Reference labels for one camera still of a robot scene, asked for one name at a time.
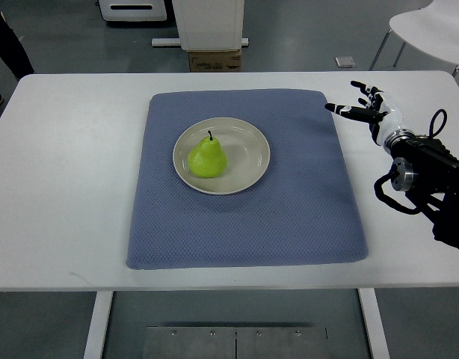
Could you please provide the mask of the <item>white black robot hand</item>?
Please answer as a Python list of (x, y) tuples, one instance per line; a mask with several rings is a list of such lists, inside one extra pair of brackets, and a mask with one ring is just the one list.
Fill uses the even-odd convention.
[(351, 81), (351, 85), (365, 96), (358, 99), (361, 107), (326, 103), (324, 108), (346, 119), (369, 124), (372, 140), (389, 153), (394, 138), (408, 132), (401, 110), (387, 92), (357, 81)]

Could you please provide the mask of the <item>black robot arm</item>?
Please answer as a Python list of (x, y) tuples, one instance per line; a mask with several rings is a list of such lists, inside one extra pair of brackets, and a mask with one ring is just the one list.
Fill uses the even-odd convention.
[(399, 135), (386, 147), (392, 165), (374, 184), (377, 199), (404, 214), (422, 213), (434, 239), (459, 250), (459, 159), (428, 136)]

